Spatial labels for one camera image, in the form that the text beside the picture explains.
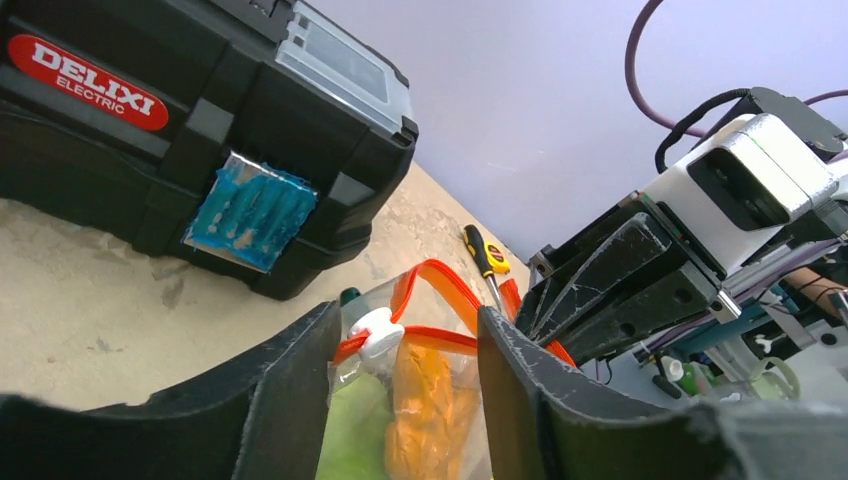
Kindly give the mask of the orange food piece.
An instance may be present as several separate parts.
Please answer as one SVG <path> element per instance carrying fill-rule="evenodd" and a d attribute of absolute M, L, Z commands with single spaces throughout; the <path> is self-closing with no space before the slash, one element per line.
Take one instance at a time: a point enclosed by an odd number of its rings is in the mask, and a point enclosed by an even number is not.
<path fill-rule="evenodd" d="M 392 479 L 458 479 L 480 410 L 477 361 L 456 371 L 444 352 L 400 346 L 392 373 L 394 419 L 385 431 L 384 466 Z"/>

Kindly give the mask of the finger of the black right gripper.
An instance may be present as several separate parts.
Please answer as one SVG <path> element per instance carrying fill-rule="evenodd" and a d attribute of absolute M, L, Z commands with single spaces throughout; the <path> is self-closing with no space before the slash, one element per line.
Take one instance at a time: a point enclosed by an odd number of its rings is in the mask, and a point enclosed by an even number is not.
<path fill-rule="evenodd" d="M 540 345 L 625 283 L 643 286 L 689 262 L 682 232 L 657 211 L 617 211 L 555 250 L 556 268 L 525 296 L 517 328 Z"/>

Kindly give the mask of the clear zip bag orange zipper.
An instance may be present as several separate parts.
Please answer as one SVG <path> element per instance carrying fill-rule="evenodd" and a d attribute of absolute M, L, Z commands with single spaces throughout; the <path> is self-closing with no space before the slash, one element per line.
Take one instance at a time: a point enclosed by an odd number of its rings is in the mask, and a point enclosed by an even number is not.
<path fill-rule="evenodd" d="M 488 479 L 480 300 L 428 259 L 341 294 L 320 479 Z"/>

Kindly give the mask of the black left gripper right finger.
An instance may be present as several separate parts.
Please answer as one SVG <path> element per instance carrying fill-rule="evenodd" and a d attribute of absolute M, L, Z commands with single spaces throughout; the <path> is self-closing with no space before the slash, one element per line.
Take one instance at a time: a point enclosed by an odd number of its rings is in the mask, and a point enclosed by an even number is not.
<path fill-rule="evenodd" d="M 478 312 L 488 446 L 497 479 L 843 479 L 847 410 L 701 401 L 667 410 L 585 376 L 497 310 Z"/>

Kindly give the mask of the green cabbage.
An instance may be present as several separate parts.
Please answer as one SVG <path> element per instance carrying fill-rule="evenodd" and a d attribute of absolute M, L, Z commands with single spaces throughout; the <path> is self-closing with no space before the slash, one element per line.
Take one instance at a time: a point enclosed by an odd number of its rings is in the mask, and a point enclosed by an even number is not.
<path fill-rule="evenodd" d="M 388 390 L 362 375 L 332 394 L 318 479 L 386 479 L 385 431 L 393 420 Z"/>

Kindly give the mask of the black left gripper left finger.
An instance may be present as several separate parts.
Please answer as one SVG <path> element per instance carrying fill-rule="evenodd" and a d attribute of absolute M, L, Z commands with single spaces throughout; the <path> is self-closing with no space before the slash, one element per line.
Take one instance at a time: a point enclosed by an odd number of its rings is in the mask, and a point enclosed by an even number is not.
<path fill-rule="evenodd" d="M 5 479 L 312 479 L 341 337 L 324 302 L 146 402 L 73 411 L 1 398 Z"/>

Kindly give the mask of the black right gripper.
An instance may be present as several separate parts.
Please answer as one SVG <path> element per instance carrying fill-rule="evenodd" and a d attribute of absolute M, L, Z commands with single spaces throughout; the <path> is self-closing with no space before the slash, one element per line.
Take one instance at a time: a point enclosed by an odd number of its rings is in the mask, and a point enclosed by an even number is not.
<path fill-rule="evenodd" d="M 846 230 L 846 152 L 846 132 L 798 98 L 751 87 L 704 101 L 661 141 L 654 180 L 543 251 L 531 340 L 581 365 L 706 312 L 736 318 L 731 277 Z"/>

